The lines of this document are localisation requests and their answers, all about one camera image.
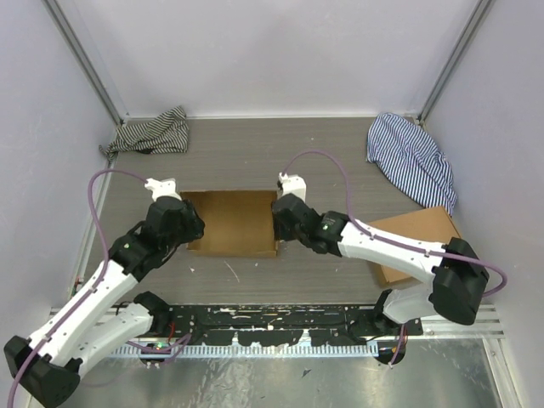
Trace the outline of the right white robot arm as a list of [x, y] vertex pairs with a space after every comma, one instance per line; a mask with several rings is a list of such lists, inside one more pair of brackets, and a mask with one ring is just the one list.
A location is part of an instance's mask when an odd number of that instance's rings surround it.
[[419, 283], [382, 292], [374, 308], [374, 325], [383, 335], [405, 323], [439, 315], [470, 326], [489, 281], [484, 263], [463, 239], [446, 244], [418, 241], [376, 229], [340, 212], [317, 213], [294, 194], [271, 207], [283, 238], [299, 241], [318, 254], [356, 258], [397, 269]]

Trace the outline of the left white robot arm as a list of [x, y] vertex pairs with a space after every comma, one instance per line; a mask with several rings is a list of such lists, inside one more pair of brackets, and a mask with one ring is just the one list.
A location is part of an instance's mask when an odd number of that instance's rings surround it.
[[114, 302], [160, 268], [183, 244], [204, 235], [205, 223], [191, 201], [162, 196], [145, 220], [114, 241], [105, 261], [83, 288], [44, 326], [4, 345], [15, 386], [44, 407], [58, 407], [88, 371], [134, 337], [161, 337], [170, 329], [170, 306], [152, 292], [139, 294], [102, 326]]

